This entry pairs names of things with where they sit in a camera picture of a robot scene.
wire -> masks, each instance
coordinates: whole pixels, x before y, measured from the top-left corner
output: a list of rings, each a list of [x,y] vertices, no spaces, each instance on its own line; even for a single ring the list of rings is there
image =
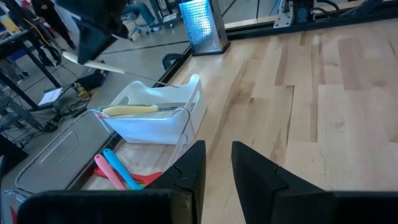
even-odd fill
[[[33,140],[33,138],[39,137],[39,136],[43,135],[44,133],[45,133],[44,131],[38,131],[37,129],[35,129],[32,132],[32,134],[29,134],[25,138],[18,140],[17,143],[19,143],[21,145],[21,148],[23,148],[26,145],[28,145]]]
[[[39,31],[39,29],[35,26],[35,25],[33,25],[31,22],[29,22],[27,19],[24,19],[27,23],[29,23],[32,27],[34,27],[35,29],[36,29],[36,31],[39,33],[39,35],[42,37],[42,40],[49,46],[49,47],[52,47],[51,46],[51,44],[50,43],[48,43],[47,41],[46,41],[46,39],[43,37],[43,35],[42,35],[42,33]]]
[[[269,12],[268,16],[271,16],[272,12],[274,11],[276,4],[278,3],[278,0],[275,0],[274,6],[272,7],[271,11]]]
[[[329,4],[336,9],[336,11],[335,11],[336,13],[340,12],[340,8],[338,7],[338,5],[330,0],[317,0],[317,2]]]
[[[256,19],[259,18],[259,9],[260,9],[260,0],[257,0],[257,12],[256,12]]]
[[[331,16],[330,12],[328,12],[328,11],[322,9],[321,7],[314,7],[314,8],[311,9],[311,11],[312,11],[312,12],[313,12],[313,11],[321,11],[321,12],[322,12],[324,15],[326,15],[327,17],[330,17],[330,16]]]
[[[47,44],[47,48],[50,51],[50,53],[53,52],[56,55],[56,58],[55,58],[54,55],[51,54],[53,56],[53,58],[57,61],[56,65],[60,65],[61,61],[62,61],[61,53],[56,48],[52,47],[52,45],[50,43],[47,42],[47,40],[44,38],[43,34],[37,28],[37,26],[33,25],[33,23],[29,22],[27,19],[24,19],[24,20],[37,31],[37,33],[41,36],[43,42]],[[43,64],[45,64],[47,66],[51,66],[48,63],[45,63],[45,59],[42,57],[41,54],[39,54],[39,59],[43,62]]]
[[[17,142],[19,142],[20,138],[21,138],[21,137],[24,137],[24,135],[25,135],[26,133],[28,133],[28,132],[29,132],[30,130],[32,130],[32,129],[34,129],[34,128],[26,129],[26,131],[25,131],[23,134],[21,134],[20,136],[14,138],[14,140],[13,140],[12,143],[16,144]]]
[[[80,83],[74,83],[73,86],[77,90],[77,97],[81,101],[88,101],[97,95],[97,91],[86,91]]]

clear plastic container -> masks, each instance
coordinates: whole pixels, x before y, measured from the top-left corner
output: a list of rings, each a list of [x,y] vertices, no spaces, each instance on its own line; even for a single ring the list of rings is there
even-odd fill
[[[105,115],[99,111],[88,111],[78,117],[65,128],[42,152],[40,152],[17,176],[16,187],[28,194],[37,194],[47,190],[68,190],[76,178],[85,171],[97,153],[104,149],[104,142],[113,130],[102,122]],[[178,117],[179,122],[171,122]],[[147,175],[154,171],[168,169],[195,142],[195,132],[190,122],[190,112],[185,108],[177,108],[169,117],[151,118],[131,117],[114,118],[122,122],[133,122],[132,131],[142,130],[145,136],[146,123],[170,123],[180,131],[175,144],[153,144],[145,139],[127,143],[118,142],[112,150],[130,172]],[[86,128],[90,126],[92,133],[88,137]],[[108,179],[92,176],[84,189],[111,189]]]
[[[3,223],[17,223],[17,211],[26,198],[26,196],[15,190],[6,190],[3,192],[1,196],[1,217]]]

white plastic basket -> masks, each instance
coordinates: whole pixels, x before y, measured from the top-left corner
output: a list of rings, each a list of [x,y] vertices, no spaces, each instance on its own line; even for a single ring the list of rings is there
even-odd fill
[[[192,75],[186,85],[180,85],[178,88],[151,88],[139,81],[132,82],[120,92],[111,105],[120,105],[125,98],[128,99],[127,105],[184,103],[184,108],[190,112],[195,135],[206,112],[200,77],[197,74]],[[127,142],[176,144],[181,136],[181,127],[186,123],[186,115],[182,111],[163,111],[147,114],[145,118],[110,118],[104,115],[103,120]]]

office chair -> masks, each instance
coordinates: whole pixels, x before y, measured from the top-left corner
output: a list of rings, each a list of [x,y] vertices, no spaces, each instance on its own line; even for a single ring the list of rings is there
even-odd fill
[[[146,34],[149,34],[150,31],[153,32],[153,30],[149,27],[148,24],[138,25],[136,22],[138,17],[139,17],[139,14],[136,14],[133,12],[122,14],[122,21],[132,21],[134,23],[134,25],[136,25],[135,28],[133,28],[133,30],[129,32],[129,39],[131,41],[133,41],[132,36],[136,32],[138,32],[138,33],[145,32]]]

red plastic utensil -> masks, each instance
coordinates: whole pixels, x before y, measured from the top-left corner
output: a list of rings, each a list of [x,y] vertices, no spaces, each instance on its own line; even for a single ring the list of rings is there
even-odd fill
[[[123,178],[120,176],[120,174],[115,170],[116,175],[121,178],[123,180]],[[102,172],[102,170],[98,167],[96,167],[94,169],[94,174],[99,176],[99,177],[104,177],[106,178],[106,175],[104,174],[104,172]],[[139,175],[139,174],[132,174],[130,173],[132,178],[138,182],[142,182],[145,185],[149,185],[150,183],[152,183],[155,179],[157,179],[158,177],[160,177],[160,175],[162,175],[162,172],[156,172],[150,175]]]
[[[18,224],[17,213],[11,206],[10,206],[10,211],[11,211],[12,224]]]

